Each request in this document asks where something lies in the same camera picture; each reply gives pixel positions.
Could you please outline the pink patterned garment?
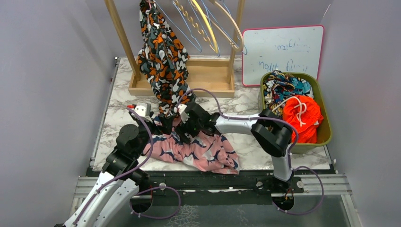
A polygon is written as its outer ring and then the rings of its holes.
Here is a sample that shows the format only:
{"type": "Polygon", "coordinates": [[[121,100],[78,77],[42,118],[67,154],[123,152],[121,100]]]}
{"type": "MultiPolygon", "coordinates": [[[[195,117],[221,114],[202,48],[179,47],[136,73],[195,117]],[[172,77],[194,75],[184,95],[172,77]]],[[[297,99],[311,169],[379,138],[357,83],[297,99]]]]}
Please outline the pink patterned garment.
{"type": "Polygon", "coordinates": [[[223,135],[209,136],[200,132],[186,144],[178,134],[152,135],[151,157],[168,163],[181,162],[202,172],[237,175],[240,172],[239,156],[223,135]]]}

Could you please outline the colourful patterned shorts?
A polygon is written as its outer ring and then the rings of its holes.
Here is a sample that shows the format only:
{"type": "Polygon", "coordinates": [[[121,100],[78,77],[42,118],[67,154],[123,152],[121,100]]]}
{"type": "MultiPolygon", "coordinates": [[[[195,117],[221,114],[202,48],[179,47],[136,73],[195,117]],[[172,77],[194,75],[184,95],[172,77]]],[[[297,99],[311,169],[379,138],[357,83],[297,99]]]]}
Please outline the colourful patterned shorts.
{"type": "Polygon", "coordinates": [[[314,98],[313,88],[305,79],[291,73],[274,70],[262,80],[264,107],[282,116],[284,105],[278,106],[287,98],[301,95],[314,98]]]}

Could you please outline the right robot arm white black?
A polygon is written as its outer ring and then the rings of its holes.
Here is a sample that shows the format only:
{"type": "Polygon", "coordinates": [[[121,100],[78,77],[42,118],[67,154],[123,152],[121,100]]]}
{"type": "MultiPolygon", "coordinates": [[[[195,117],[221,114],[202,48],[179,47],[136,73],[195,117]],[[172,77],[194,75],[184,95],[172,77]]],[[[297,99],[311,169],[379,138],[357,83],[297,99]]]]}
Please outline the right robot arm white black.
{"type": "Polygon", "coordinates": [[[181,123],[175,131],[184,142],[189,142],[191,137],[196,137],[200,132],[209,136],[226,133],[254,136],[272,158],[274,189],[285,192],[291,187],[293,169],[288,149],[294,144],[292,136],[296,134],[296,129],[272,111],[264,109],[259,114],[240,116],[210,114],[195,102],[179,104],[175,110],[181,117],[181,123]]]}

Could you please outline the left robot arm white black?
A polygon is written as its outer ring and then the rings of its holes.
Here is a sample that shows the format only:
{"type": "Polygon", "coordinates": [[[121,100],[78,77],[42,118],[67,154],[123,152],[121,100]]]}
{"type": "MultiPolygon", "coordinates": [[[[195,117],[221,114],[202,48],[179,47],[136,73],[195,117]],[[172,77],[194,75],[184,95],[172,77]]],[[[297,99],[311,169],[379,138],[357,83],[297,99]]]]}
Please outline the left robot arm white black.
{"type": "Polygon", "coordinates": [[[141,167],[151,158],[155,140],[161,128],[151,115],[130,111],[137,125],[124,125],[116,146],[108,155],[102,172],[78,209],[61,227],[105,227],[136,194],[148,190],[148,174],[141,167]]]}

